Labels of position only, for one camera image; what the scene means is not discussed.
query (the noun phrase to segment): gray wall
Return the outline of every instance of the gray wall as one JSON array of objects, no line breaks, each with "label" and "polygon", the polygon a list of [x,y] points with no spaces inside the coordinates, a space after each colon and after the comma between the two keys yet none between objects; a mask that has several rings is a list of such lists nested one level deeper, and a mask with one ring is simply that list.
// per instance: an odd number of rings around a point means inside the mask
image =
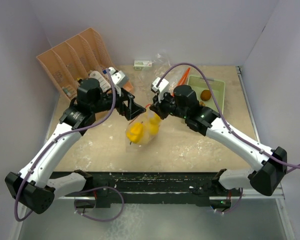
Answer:
[{"label": "gray wall", "polygon": [[0,0],[0,240],[16,224],[4,178],[40,149],[56,102],[57,92],[36,61],[49,48],[27,0]]},{"label": "gray wall", "polygon": [[53,46],[95,28],[115,64],[242,65],[278,0],[30,0]]},{"label": "gray wall", "polygon": [[[243,66],[243,81],[262,142],[300,163],[300,0],[280,0]],[[283,180],[300,239],[300,170]]]}]

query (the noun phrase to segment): wooden table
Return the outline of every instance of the wooden table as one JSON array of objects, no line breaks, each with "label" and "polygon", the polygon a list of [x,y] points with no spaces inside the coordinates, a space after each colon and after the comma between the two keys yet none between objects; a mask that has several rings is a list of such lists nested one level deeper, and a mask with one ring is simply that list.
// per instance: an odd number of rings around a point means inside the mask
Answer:
[{"label": "wooden table", "polygon": [[[136,102],[149,103],[140,71],[133,66],[118,66],[135,87]],[[240,80],[235,66],[200,66],[209,78],[225,81],[224,116],[235,128],[255,139]],[[194,69],[190,74],[198,74]],[[69,102],[60,97],[50,134]],[[91,172],[218,172],[242,169],[249,165],[220,143],[190,130],[182,120],[169,116],[162,121],[159,134],[147,146],[127,147],[126,119],[114,111],[102,125],[92,128],[63,157],[55,171],[81,169]]]}]

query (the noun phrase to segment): green tray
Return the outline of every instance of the green tray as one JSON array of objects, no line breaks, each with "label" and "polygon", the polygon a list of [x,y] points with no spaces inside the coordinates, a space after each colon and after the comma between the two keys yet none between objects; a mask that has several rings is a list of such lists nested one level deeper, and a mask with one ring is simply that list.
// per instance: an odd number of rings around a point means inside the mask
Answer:
[{"label": "green tray", "polygon": [[[222,113],[224,113],[226,83],[224,81],[218,80],[218,79],[213,79],[213,78],[208,78],[208,77],[207,77],[207,79],[211,85],[213,94],[216,98],[218,105],[220,106]],[[200,98],[202,91],[206,90],[206,89],[208,90],[208,86],[207,86],[205,80],[198,75],[189,75],[188,80],[187,80],[187,85],[191,86],[191,88],[195,91],[196,98],[199,101],[202,101]],[[207,107],[218,112],[217,107],[216,107],[212,97],[208,101],[203,101],[203,102]]]}]

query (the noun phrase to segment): kiwi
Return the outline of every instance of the kiwi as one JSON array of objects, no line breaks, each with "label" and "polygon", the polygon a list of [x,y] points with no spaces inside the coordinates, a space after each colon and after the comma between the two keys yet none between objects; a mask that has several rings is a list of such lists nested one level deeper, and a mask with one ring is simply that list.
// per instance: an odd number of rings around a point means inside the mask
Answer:
[{"label": "kiwi", "polygon": [[211,92],[209,90],[203,90],[200,95],[200,98],[203,101],[208,101],[211,98]]}]

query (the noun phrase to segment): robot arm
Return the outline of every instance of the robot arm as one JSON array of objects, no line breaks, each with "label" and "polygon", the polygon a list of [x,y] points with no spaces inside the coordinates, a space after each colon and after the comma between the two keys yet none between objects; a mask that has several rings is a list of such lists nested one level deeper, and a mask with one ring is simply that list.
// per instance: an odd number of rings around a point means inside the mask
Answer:
[{"label": "robot arm", "polygon": [[[251,139],[235,129],[229,123],[231,131],[226,128],[218,112],[209,107],[200,106],[195,91],[188,85],[177,86],[172,96],[168,91],[168,81],[163,79],[158,85],[157,78],[151,86],[156,93],[150,110],[161,119],[169,115],[185,119],[186,125],[203,136],[218,141],[243,158],[250,166],[244,170],[222,169],[217,174],[218,183],[227,190],[233,188],[253,187],[259,193],[271,196],[281,179],[287,172],[287,167],[278,164],[263,154],[266,152],[281,161],[287,162],[287,152],[278,147],[276,150]],[[232,131],[243,139],[258,145],[262,152],[236,138]]]},{"label": "robot arm", "polygon": [[[64,111],[55,131],[42,149],[18,174],[10,172],[6,176],[6,185],[12,197],[16,198],[21,183],[26,179],[26,175],[30,173],[19,201],[35,213],[43,213],[55,198],[93,188],[92,176],[81,170],[76,170],[61,178],[49,179],[66,152],[85,134],[86,130],[67,134],[58,141],[55,140],[57,136],[92,125],[96,120],[95,113],[110,110],[113,103],[113,94],[116,94],[116,110],[120,115],[125,116],[127,120],[132,120],[146,111],[144,107],[134,102],[135,96],[122,88],[128,81],[124,73],[117,73],[116,71],[111,73],[115,92],[103,92],[99,81],[95,78],[82,80],[77,89],[77,97],[71,101],[70,106]],[[51,147],[32,170],[35,160],[50,144],[52,144]]]}]

